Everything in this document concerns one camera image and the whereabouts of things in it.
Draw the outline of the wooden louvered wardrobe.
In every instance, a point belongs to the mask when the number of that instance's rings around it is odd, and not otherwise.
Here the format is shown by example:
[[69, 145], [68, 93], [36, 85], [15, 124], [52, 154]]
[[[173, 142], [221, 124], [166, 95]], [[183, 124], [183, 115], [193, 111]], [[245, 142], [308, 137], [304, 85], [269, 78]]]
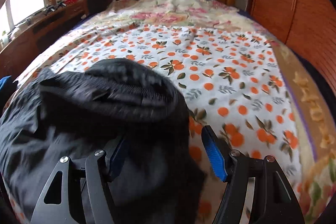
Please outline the wooden louvered wardrobe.
[[330, 0], [248, 0], [247, 12], [335, 89], [335, 8]]

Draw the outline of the wooden desk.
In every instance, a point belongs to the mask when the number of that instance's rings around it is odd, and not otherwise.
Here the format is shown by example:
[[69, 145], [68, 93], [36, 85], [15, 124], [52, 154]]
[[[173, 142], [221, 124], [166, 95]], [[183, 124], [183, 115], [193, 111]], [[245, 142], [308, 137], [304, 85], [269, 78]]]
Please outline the wooden desk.
[[74, 28], [83, 15], [83, 0], [79, 0], [47, 15], [23, 31], [1, 50], [1, 77], [18, 77], [39, 54]]

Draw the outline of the folded blue garment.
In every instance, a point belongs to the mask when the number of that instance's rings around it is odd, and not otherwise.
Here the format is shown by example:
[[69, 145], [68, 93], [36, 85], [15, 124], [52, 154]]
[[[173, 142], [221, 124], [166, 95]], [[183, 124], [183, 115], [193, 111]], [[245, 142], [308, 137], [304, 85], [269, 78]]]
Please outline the folded blue garment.
[[5, 76], [0, 79], [0, 91], [1, 93], [4, 93], [11, 89], [13, 85], [12, 77], [11, 76]]

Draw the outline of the red bowl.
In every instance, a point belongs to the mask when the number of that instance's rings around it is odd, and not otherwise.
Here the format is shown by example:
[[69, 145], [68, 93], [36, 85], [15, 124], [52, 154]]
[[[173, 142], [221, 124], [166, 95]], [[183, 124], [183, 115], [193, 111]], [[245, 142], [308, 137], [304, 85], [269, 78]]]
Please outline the red bowl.
[[68, 6], [68, 5], [72, 5], [74, 3], [76, 3], [78, 0], [65, 0], [64, 3]]

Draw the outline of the floral beige blanket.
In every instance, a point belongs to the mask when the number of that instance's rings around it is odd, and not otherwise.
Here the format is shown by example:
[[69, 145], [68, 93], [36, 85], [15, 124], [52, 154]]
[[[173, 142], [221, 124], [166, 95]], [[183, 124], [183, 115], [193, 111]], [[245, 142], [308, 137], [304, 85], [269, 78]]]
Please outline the floral beige blanket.
[[276, 56], [298, 133], [302, 181], [298, 195], [303, 216], [313, 223], [335, 193], [335, 125], [317, 82], [283, 43], [238, 9], [215, 0], [120, 0], [109, 5], [106, 23], [141, 22], [165, 26], [256, 31]]

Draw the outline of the black trousers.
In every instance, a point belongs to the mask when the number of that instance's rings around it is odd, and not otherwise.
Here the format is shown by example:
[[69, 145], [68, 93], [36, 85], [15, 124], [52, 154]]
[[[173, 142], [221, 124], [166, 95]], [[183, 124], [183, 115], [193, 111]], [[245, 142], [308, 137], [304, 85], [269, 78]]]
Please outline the black trousers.
[[127, 59], [41, 71], [1, 116], [1, 175], [31, 219], [61, 157], [77, 165], [125, 140], [108, 182], [116, 223], [194, 223], [205, 174], [189, 153], [189, 108], [166, 77]]

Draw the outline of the orange print white bedsheet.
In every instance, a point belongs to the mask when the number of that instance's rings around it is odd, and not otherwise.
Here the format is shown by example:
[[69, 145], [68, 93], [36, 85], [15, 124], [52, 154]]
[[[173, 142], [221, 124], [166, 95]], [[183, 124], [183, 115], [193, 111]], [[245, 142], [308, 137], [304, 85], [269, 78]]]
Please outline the orange print white bedsheet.
[[213, 174], [201, 129], [210, 125], [235, 149], [274, 156], [295, 193], [301, 190], [298, 133], [283, 77], [266, 37], [256, 31], [165, 26], [138, 21], [85, 23], [66, 34], [19, 75], [24, 87], [44, 67], [84, 72], [125, 58], [169, 78], [190, 109], [190, 153], [206, 173], [197, 223], [211, 223], [225, 186]]

